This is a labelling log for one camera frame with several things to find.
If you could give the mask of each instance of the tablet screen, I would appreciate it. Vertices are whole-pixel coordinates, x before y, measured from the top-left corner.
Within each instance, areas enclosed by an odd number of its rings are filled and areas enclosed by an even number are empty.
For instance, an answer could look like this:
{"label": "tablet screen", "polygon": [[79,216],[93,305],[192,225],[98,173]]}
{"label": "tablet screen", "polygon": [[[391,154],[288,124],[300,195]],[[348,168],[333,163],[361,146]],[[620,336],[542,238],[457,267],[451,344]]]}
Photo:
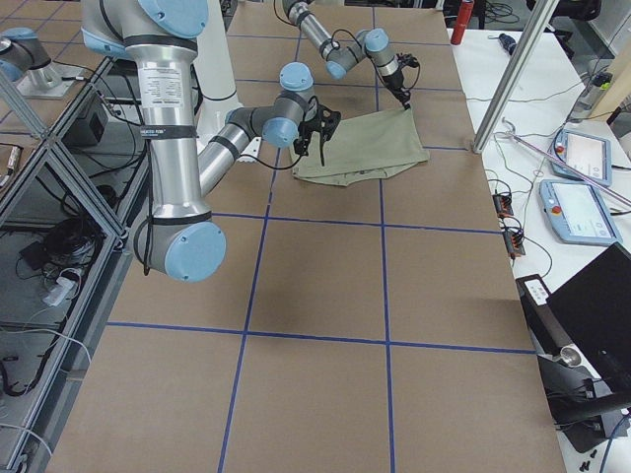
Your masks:
{"label": "tablet screen", "polygon": [[588,185],[555,182],[552,187],[568,224],[570,235],[612,237],[609,225]]}
{"label": "tablet screen", "polygon": [[567,165],[589,177],[604,178],[604,142],[574,133],[568,133],[567,138]]}

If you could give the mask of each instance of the white wall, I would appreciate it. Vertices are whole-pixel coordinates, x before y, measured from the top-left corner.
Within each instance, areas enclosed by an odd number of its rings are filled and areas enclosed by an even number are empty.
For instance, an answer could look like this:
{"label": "white wall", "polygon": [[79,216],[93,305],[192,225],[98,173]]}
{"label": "white wall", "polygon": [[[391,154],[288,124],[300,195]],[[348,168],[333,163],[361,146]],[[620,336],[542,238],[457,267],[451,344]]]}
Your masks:
{"label": "white wall", "polygon": [[[631,0],[602,0],[600,15],[590,22],[605,44],[609,44],[613,39],[609,49],[614,54],[620,52],[627,39],[631,37],[631,18],[624,22],[630,13]],[[613,37],[623,22],[624,26],[616,37]]]}

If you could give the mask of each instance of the cardboard table surface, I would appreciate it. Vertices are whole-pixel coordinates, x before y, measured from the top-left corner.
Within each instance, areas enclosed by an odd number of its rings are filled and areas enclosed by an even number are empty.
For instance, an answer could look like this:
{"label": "cardboard table surface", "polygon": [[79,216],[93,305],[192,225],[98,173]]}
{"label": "cardboard table surface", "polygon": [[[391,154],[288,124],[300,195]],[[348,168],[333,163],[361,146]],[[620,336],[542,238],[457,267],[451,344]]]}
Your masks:
{"label": "cardboard table surface", "polygon": [[[348,188],[236,164],[208,196],[225,262],[192,285],[132,265],[49,473],[564,471],[442,16],[313,11],[419,58],[430,162]],[[333,83],[269,4],[228,35],[244,104],[302,60],[346,117],[398,106],[369,64]]]}

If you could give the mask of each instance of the blue tape grid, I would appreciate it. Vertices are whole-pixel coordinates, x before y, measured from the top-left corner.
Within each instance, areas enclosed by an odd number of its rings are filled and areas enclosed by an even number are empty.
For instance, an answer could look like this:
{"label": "blue tape grid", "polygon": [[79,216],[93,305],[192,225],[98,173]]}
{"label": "blue tape grid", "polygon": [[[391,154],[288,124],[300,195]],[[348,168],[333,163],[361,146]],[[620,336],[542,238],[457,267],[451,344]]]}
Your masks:
{"label": "blue tape grid", "polygon": [[[13,12],[17,12],[22,6],[27,2],[24,0],[20,6]],[[63,5],[60,5],[47,19],[44,20],[44,23],[37,28],[37,31],[42,28],[47,21],[51,20],[51,18],[62,8]],[[372,8],[372,17],[373,17],[373,28],[376,27],[376,12],[375,8]],[[64,43],[64,47],[62,50],[56,55],[56,58],[61,56],[67,47],[75,42],[76,37],[80,32],[77,32],[69,42]],[[234,37],[256,37],[263,38],[261,36],[249,35],[249,34],[229,34],[229,36]],[[265,36],[264,38],[276,38],[276,39],[291,39],[295,40],[295,37],[288,36]],[[51,43],[63,43],[62,41],[47,41]],[[427,46],[449,46],[448,44],[443,43],[428,43],[428,42],[411,42],[411,41],[393,41],[394,44],[411,44],[411,45],[427,45]],[[294,60],[298,59],[298,53],[300,50],[301,38],[298,37],[296,53],[294,56]],[[269,82],[275,83],[275,81],[263,81],[263,80],[237,80],[237,82]],[[336,87],[360,87],[360,88],[374,88],[375,90],[375,104],[376,111],[380,110],[379,103],[379,90],[380,84],[378,82],[377,77],[375,78],[375,83],[373,86],[368,85],[350,85],[350,84],[327,84],[322,83],[319,84],[321,86],[336,86]],[[429,91],[429,92],[461,92],[460,89],[442,89],[442,88],[422,88],[418,87],[415,90],[419,91]],[[454,151],[464,151],[464,148],[459,147],[426,147],[428,149],[438,149],[438,150],[454,150]],[[280,153],[276,155],[276,164],[279,162]],[[370,344],[370,345],[380,345],[385,347],[386,351],[386,385],[387,385],[387,417],[388,417],[388,441],[389,441],[389,460],[390,460],[390,473],[396,472],[396,449],[394,442],[394,407],[393,407],[393,395],[392,395],[392,372],[391,372],[391,348],[392,346],[398,347],[412,347],[412,348],[420,348],[420,349],[439,349],[439,350],[457,350],[457,351],[472,351],[472,352],[486,352],[486,353],[504,353],[504,354],[516,354],[516,355],[533,355],[534,351],[532,350],[519,350],[519,349],[506,349],[506,348],[492,348],[492,347],[473,347],[473,346],[458,346],[458,345],[445,345],[445,344],[431,344],[431,343],[416,343],[416,342],[405,342],[405,341],[395,341],[390,339],[390,329],[389,329],[389,308],[388,308],[388,287],[387,287],[387,254],[386,254],[386,229],[408,229],[408,230],[426,230],[426,231],[443,231],[443,232],[463,232],[463,233],[478,233],[478,234],[490,234],[490,235],[499,235],[500,232],[495,231],[483,231],[476,229],[451,229],[451,228],[440,228],[440,227],[426,227],[426,226],[412,226],[412,225],[394,225],[386,223],[386,215],[385,215],[385,201],[384,201],[384,187],[383,182],[380,180],[379,182],[379,193],[380,193],[380,222],[377,223],[364,223],[364,222],[340,222],[340,221],[318,221],[318,220],[310,220],[310,219],[293,219],[293,218],[282,218],[282,217],[271,217],[270,210],[271,204],[273,200],[273,185],[276,179],[276,172],[272,174],[271,182],[270,182],[270,190],[267,201],[267,206],[265,210],[265,215],[263,217],[253,216],[253,215],[241,215],[241,214],[221,214],[216,213],[216,216],[222,217],[235,217],[235,218],[250,218],[250,219],[259,219],[263,220],[263,228],[261,230],[261,236],[259,241],[258,253],[256,256],[256,264],[254,268],[254,274],[252,277],[252,284],[250,289],[249,301],[247,306],[247,314],[245,317],[245,325],[243,330],[234,330],[234,329],[222,329],[222,328],[212,328],[212,327],[187,327],[187,326],[176,326],[176,325],[164,325],[164,324],[145,324],[145,323],[134,323],[134,322],[109,322],[107,325],[109,326],[118,326],[118,327],[134,327],[134,328],[150,328],[150,329],[162,329],[162,330],[178,330],[178,331],[194,331],[194,332],[210,332],[210,333],[218,333],[218,334],[232,334],[239,335],[242,337],[239,357],[237,360],[237,369],[235,373],[235,378],[233,381],[233,389],[231,394],[229,412],[226,420],[226,427],[224,430],[224,438],[222,442],[221,455],[219,459],[219,464],[217,467],[218,473],[223,473],[224,465],[226,461],[226,455],[228,452],[228,445],[230,441],[230,432],[232,427],[232,420],[235,411],[235,406],[237,403],[237,396],[239,392],[239,383],[241,379],[241,372],[244,362],[245,349],[248,337],[272,337],[272,338],[285,338],[285,339],[300,339],[300,340],[313,340],[313,341],[326,341],[326,342],[339,342],[339,343],[355,343],[355,344]],[[305,334],[291,334],[291,333],[275,333],[275,332],[260,332],[260,331],[250,331],[249,330],[249,322],[251,318],[251,312],[253,308],[253,302],[256,292],[256,285],[258,282],[258,273],[260,269],[260,263],[262,259],[263,248],[265,244],[265,235],[267,231],[267,226],[269,221],[284,221],[284,222],[308,222],[308,223],[320,223],[320,224],[331,224],[331,225],[351,225],[351,226],[370,226],[370,227],[379,227],[381,229],[381,245],[382,245],[382,271],[383,271],[383,281],[384,281],[384,324],[385,324],[385,335],[386,338],[384,340],[371,340],[371,339],[359,339],[359,338],[345,338],[345,337],[328,337],[328,336],[315,336],[315,335],[305,335]]]}

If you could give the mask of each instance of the light blue joint cap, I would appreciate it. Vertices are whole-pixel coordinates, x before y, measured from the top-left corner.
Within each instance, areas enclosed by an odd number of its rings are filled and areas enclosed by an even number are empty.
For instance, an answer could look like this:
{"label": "light blue joint cap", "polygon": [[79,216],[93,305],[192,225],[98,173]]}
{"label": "light blue joint cap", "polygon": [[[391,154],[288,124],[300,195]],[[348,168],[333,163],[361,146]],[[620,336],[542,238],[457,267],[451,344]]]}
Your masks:
{"label": "light blue joint cap", "polygon": [[149,17],[167,33],[198,37],[208,23],[207,0],[138,0]]}
{"label": "light blue joint cap", "polygon": [[346,69],[344,69],[338,63],[333,62],[333,61],[326,62],[326,70],[331,75],[331,77],[335,79],[336,81],[339,81],[344,76],[346,76]]}
{"label": "light blue joint cap", "polygon": [[289,118],[277,116],[263,125],[263,140],[276,148],[287,148],[298,138],[298,125]]}
{"label": "light blue joint cap", "polygon": [[0,71],[4,72],[7,79],[11,82],[16,82],[23,75],[23,72],[18,67],[2,59],[0,59]]}
{"label": "light blue joint cap", "polygon": [[302,62],[290,62],[280,70],[280,85],[286,91],[305,91],[313,84],[312,71]]}
{"label": "light blue joint cap", "polygon": [[102,54],[103,56],[113,56],[120,59],[133,60],[131,56],[127,54],[125,46],[122,44],[110,41],[109,39],[97,36],[96,34],[92,34],[83,28],[81,28],[81,32],[83,33],[83,42],[88,49],[92,49],[94,52]]}
{"label": "light blue joint cap", "polygon": [[182,230],[165,258],[167,274],[179,281],[197,283],[212,275],[226,256],[226,236],[212,222],[199,222]]}
{"label": "light blue joint cap", "polygon": [[5,32],[2,32],[2,34],[0,35],[5,36],[8,39],[15,39],[15,40],[37,39],[37,34],[35,34],[33,30],[31,30],[30,28],[24,28],[24,27],[11,28],[11,29],[6,30]]}
{"label": "light blue joint cap", "polygon": [[387,33],[381,28],[376,28],[366,34],[365,44],[369,52],[382,51],[387,48],[389,43],[390,38],[387,37]]}

